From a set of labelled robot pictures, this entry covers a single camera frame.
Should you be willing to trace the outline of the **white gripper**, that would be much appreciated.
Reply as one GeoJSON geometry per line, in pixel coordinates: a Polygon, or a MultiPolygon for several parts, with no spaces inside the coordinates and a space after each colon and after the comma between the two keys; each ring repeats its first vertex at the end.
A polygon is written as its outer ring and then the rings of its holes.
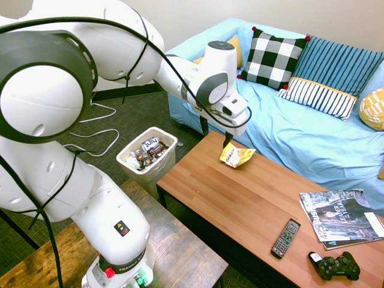
{"type": "MultiPolygon", "coordinates": [[[[231,142],[233,136],[240,136],[245,132],[247,121],[245,109],[238,110],[232,106],[215,104],[211,106],[210,112],[213,116],[213,122],[226,131],[223,148],[231,142]]],[[[200,116],[200,125],[203,135],[207,136],[209,133],[208,120],[200,116]]]]}

